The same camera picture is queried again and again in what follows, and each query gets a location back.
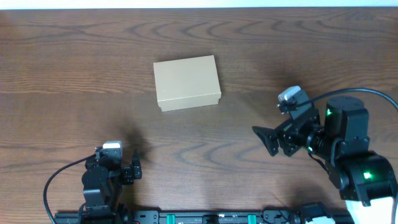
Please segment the brown cardboard box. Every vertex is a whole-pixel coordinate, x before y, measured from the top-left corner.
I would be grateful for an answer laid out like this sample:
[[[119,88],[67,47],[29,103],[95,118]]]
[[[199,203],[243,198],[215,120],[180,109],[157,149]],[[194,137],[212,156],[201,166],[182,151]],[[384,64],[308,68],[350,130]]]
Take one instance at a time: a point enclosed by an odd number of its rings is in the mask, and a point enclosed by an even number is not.
[[[214,55],[156,62],[154,78],[163,112],[217,105],[221,99]]]

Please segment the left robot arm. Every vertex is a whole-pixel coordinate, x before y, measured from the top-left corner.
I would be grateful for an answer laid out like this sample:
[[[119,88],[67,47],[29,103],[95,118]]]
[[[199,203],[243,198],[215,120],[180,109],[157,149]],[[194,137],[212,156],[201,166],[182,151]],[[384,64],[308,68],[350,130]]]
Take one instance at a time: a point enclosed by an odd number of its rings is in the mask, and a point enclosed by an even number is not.
[[[124,185],[132,185],[142,178],[141,162],[137,154],[131,163],[122,165],[122,150],[97,147],[93,158],[85,163],[86,172],[81,178],[83,196],[90,218],[115,216]]]

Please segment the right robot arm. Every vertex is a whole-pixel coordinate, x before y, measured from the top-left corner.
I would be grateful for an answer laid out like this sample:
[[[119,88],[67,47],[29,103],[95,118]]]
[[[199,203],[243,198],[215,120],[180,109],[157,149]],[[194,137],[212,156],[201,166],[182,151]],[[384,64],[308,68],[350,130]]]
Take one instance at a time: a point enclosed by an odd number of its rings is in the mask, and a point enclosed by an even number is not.
[[[320,207],[302,208],[291,213],[289,223],[397,223],[397,179],[390,162],[369,150],[369,113],[364,103],[349,92],[379,95],[393,107],[390,96],[369,88],[345,88],[322,95],[328,98],[325,122],[320,122],[314,99],[299,86],[278,96],[278,108],[290,118],[278,127],[253,127],[271,156],[283,149],[293,156],[299,149],[328,174],[345,201],[348,214],[336,217]]]

